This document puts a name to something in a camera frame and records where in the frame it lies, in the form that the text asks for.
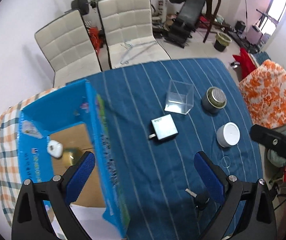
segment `open box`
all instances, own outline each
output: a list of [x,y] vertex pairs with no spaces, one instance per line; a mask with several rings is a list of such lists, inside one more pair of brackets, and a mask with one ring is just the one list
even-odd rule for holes
[[47,153],[51,139],[62,143],[64,148],[78,147],[95,154],[96,166],[74,203],[106,207],[103,218],[125,237],[130,217],[117,180],[104,105],[89,82],[83,80],[67,85],[21,111],[18,158],[22,182],[25,179],[35,183],[49,181],[54,175],[65,172],[63,161]]

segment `chair seat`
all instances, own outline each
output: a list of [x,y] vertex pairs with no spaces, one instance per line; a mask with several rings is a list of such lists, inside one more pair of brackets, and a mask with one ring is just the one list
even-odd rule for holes
[[[146,45],[141,45],[130,49],[130,51],[126,48],[125,44],[118,43],[108,47],[110,54],[110,61],[112,68],[125,67],[129,65],[136,65],[140,63],[150,62],[150,61],[159,61],[159,60],[168,60],[170,59],[169,55],[165,52],[165,50],[156,42],[154,37],[144,37],[137,38],[131,41],[128,41],[128,44],[138,45],[145,42],[155,42]],[[123,62],[128,61],[127,64],[121,64],[121,60]]]
[[86,55],[55,72],[54,87],[101,72],[95,53]]

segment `brown wooden chair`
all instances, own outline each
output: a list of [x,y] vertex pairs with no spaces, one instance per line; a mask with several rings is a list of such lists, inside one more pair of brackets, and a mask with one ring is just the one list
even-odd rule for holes
[[229,25],[225,25],[225,24],[221,24],[221,23],[218,23],[215,21],[215,18],[218,14],[218,11],[219,11],[219,8],[220,8],[220,5],[221,5],[221,1],[222,0],[218,0],[218,4],[216,5],[216,8],[214,10],[214,13],[212,14],[212,3],[213,3],[213,0],[205,0],[206,1],[206,13],[205,14],[202,14],[202,16],[204,18],[206,18],[209,23],[205,23],[203,21],[199,21],[199,25],[200,24],[203,24],[207,27],[207,32],[206,32],[206,35],[204,37],[204,40],[203,40],[203,43],[206,42],[207,40],[207,37],[209,36],[210,32],[211,32],[211,28],[212,26],[218,26],[218,27],[221,27],[221,28],[231,28]]

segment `tiled floor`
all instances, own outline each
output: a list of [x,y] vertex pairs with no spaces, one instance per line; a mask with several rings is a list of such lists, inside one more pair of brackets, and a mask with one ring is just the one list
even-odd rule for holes
[[[233,69],[230,66],[230,63],[234,61],[232,57],[233,54],[239,54],[240,48],[236,44],[236,42],[232,41],[229,46],[223,52],[219,52],[214,48],[215,43],[215,34],[210,33],[208,39],[205,43],[203,43],[203,39],[205,36],[205,31],[197,30],[192,34],[191,39],[188,40],[187,45],[184,49],[173,45],[165,41],[164,39],[157,39],[158,43],[166,50],[171,59],[180,59],[180,58],[191,58],[191,57],[216,57],[219,58],[231,74],[233,80],[238,85],[241,80],[241,70],[240,68]],[[99,53],[99,59],[102,65],[103,70],[109,70],[108,66],[108,57],[106,47],[101,49]],[[265,148],[260,146],[260,153],[262,159],[262,168],[263,168],[263,178],[266,181],[269,181],[272,176],[277,172],[277,168],[273,166],[266,158],[264,153]],[[275,199],[273,201],[274,206],[277,206],[283,199]],[[284,205],[281,206],[276,212],[276,222],[277,225],[280,222],[280,219],[283,214]]]

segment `plaid fabric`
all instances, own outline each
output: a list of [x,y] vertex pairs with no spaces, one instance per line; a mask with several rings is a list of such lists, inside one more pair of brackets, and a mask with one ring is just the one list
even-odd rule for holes
[[10,226],[12,226],[14,208],[21,188],[17,153],[20,111],[38,98],[59,88],[52,88],[23,100],[0,116],[0,200]]

